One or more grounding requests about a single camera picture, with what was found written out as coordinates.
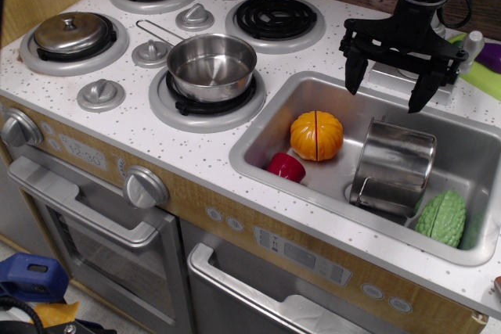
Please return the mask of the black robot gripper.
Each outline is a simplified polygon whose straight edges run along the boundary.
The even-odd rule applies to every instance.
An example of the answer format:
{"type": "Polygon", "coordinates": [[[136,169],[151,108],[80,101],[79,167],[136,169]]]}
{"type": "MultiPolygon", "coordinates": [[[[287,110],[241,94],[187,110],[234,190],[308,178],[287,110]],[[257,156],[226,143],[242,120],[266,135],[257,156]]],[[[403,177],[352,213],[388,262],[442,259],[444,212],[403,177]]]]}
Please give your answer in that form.
{"type": "Polygon", "coordinates": [[[346,89],[357,93],[370,60],[407,70],[418,75],[409,113],[419,113],[442,85],[454,82],[467,54],[433,30],[435,10],[399,0],[386,19],[345,20],[340,50],[346,59],[346,89]]]}

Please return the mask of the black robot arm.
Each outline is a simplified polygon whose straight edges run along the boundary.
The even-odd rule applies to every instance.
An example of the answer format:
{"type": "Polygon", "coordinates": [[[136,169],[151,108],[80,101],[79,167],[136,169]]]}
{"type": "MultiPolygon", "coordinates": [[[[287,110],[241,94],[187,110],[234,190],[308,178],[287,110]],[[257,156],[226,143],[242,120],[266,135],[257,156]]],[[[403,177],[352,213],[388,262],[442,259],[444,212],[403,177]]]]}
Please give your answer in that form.
{"type": "MultiPolygon", "coordinates": [[[[472,54],[440,37],[432,27],[435,17],[443,17],[447,1],[397,0],[386,19],[345,20],[340,50],[346,59],[346,89],[357,93],[369,61],[409,71],[417,75],[409,112],[418,113],[439,88],[453,84],[472,54]]],[[[471,0],[465,1],[472,6],[471,0]]]]}

